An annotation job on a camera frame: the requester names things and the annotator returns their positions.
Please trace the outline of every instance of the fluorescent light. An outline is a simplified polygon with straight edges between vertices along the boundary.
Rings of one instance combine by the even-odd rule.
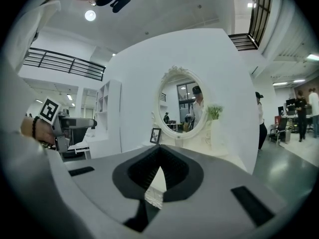
[[[319,61],[319,57],[318,57],[318,56],[316,56],[316,55],[312,55],[312,54],[310,54],[307,58],[312,59],[312,60]]]
[[[85,14],[84,14],[85,18],[88,20],[88,21],[93,21],[95,20],[96,18],[96,14],[94,11],[92,10],[88,10]]]
[[[286,85],[288,82],[279,82],[279,83],[274,83],[273,86],[281,86],[281,85]]]

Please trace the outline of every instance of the person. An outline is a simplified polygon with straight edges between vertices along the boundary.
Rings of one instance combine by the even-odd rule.
[[[295,107],[298,114],[298,126],[299,126],[299,142],[302,142],[306,138],[306,129],[307,129],[307,101],[303,97],[303,92],[298,90],[297,99],[295,101]]]
[[[195,86],[192,90],[195,102],[190,106],[189,115],[194,119],[194,127],[196,127],[203,114],[204,97],[199,86]]]
[[[319,136],[319,97],[315,88],[309,89],[309,105],[311,105],[314,125],[314,138]]]
[[[265,121],[264,121],[264,112],[263,112],[263,107],[260,102],[260,99],[263,98],[263,95],[260,95],[258,92],[256,94],[256,100],[257,100],[257,106],[258,106],[258,114],[259,114],[259,143],[258,143],[258,151],[261,150],[264,141],[267,136],[267,128],[265,126]]]
[[[169,116],[168,116],[168,113],[165,113],[165,116],[164,116],[164,122],[165,122],[165,124],[168,124],[168,122],[169,122]]]
[[[42,4],[36,4],[37,5],[27,7],[27,9],[22,9],[7,38],[8,42],[2,49],[3,63],[6,68],[9,68],[8,70],[14,70],[16,73],[20,71],[24,59],[28,54],[28,50],[32,42],[37,39],[39,31],[45,26],[56,11],[60,10],[60,2],[57,0],[46,0],[43,1]],[[30,120],[33,121],[33,119],[29,117],[20,118],[19,120],[20,131],[26,136],[32,135],[32,123],[30,123]],[[36,123],[36,127],[39,128],[36,139],[54,144],[52,137],[49,137],[49,135],[53,135],[51,127],[44,125],[44,122]],[[10,130],[18,130],[18,128],[12,127]]]

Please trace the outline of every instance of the gray floor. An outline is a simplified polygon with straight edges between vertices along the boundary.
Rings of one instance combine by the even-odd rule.
[[[258,153],[253,175],[293,204],[309,194],[319,169],[273,142],[265,141]]]

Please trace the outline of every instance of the black strap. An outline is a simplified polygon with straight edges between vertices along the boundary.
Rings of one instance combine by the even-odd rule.
[[[36,124],[36,121],[39,119],[40,117],[39,116],[36,116],[33,120],[33,124],[32,124],[32,137],[35,139],[35,124]]]

